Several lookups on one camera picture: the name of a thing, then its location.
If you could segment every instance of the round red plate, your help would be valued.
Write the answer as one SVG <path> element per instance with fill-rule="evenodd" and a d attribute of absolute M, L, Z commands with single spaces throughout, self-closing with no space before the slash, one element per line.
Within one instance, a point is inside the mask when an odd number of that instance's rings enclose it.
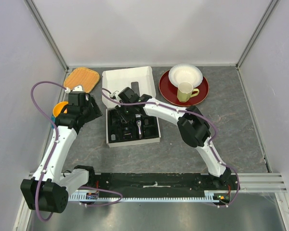
<path fill-rule="evenodd" d="M 201 84 L 197 87 L 199 89 L 199 94 L 190 98 L 185 103 L 180 102 L 177 98 L 178 88 L 170 83 L 168 73 L 169 71 L 166 71 L 159 80 L 159 91 L 167 101 L 177 106 L 189 107 L 201 103 L 207 97 L 209 93 L 209 84 L 206 78 L 203 77 Z"/>

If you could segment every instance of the white panel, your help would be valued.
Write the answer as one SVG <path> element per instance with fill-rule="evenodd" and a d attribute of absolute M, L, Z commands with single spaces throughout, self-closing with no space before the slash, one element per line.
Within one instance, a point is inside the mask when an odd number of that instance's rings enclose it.
<path fill-rule="evenodd" d="M 68 65 L 234 64 L 270 0 L 35 0 Z"/>
<path fill-rule="evenodd" d="M 31 102 L 31 87 L 41 80 L 63 82 L 63 77 L 24 1 L 0 0 L 0 231 L 13 228 L 20 183 L 37 168 L 50 129 Z M 59 92 L 52 86 L 36 91 L 49 115 Z"/>
<path fill-rule="evenodd" d="M 289 0 L 277 5 L 241 73 L 269 165 L 289 192 Z"/>

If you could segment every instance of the gray floor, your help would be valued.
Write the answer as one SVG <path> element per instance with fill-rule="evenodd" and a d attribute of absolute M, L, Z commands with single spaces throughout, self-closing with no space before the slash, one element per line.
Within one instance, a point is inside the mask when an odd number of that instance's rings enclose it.
<path fill-rule="evenodd" d="M 95 68 L 102 72 L 115 68 Z M 158 81 L 170 67 L 153 67 L 157 99 L 166 100 L 158 90 Z M 219 129 L 215 147 L 227 164 L 239 172 L 266 172 L 246 100 L 235 67 L 200 67 L 210 91 L 198 105 Z M 91 92 L 105 114 L 102 103 L 102 81 Z M 150 145 L 108 148 L 105 116 L 86 124 L 72 144 L 63 170 L 76 165 L 94 166 L 97 172 L 207 172 L 200 155 L 181 139 L 177 127 L 160 120 L 162 140 Z"/>
<path fill-rule="evenodd" d="M 32 215 L 27 231 L 285 231 L 274 195 L 259 194 L 240 194 L 220 209 L 191 202 L 123 202 L 95 208 L 68 204 L 46 223 Z"/>

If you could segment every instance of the open box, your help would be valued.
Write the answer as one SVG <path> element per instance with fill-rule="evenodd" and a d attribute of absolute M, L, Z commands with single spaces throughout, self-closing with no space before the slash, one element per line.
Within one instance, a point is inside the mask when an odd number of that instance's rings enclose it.
<path fill-rule="evenodd" d="M 137 67 L 103 72 L 103 88 L 110 92 L 122 91 L 130 87 L 139 96 L 143 94 L 156 96 L 152 68 Z M 114 109 L 115 103 L 103 97 L 106 105 L 106 143 L 109 147 L 120 147 L 144 143 L 160 142 L 158 118 L 141 115 L 129 123 L 124 123 Z"/>

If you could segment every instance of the white plate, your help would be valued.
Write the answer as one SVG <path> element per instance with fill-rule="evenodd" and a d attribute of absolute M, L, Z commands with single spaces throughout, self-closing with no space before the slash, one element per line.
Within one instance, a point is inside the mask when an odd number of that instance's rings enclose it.
<path fill-rule="evenodd" d="M 201 71 L 190 64 L 178 64 L 169 72 L 169 80 L 176 87 L 182 82 L 189 82 L 196 88 L 201 84 L 202 79 Z"/>

